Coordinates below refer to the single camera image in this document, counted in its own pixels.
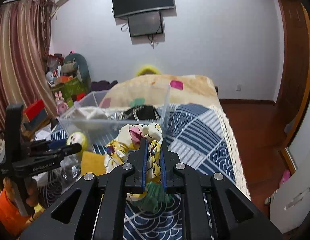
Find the person's left hand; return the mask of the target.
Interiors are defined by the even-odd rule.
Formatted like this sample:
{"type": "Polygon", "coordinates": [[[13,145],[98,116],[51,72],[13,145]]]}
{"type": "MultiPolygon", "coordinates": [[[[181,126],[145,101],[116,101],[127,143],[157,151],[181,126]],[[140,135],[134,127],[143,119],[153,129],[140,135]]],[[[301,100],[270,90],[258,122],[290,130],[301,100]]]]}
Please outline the person's left hand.
{"type": "Polygon", "coordinates": [[[4,178],[3,183],[9,201],[18,208],[20,215],[23,217],[33,215],[34,207],[38,204],[37,182],[31,178],[22,179],[20,186],[26,190],[26,194],[22,194],[18,185],[8,177],[4,178]]]}

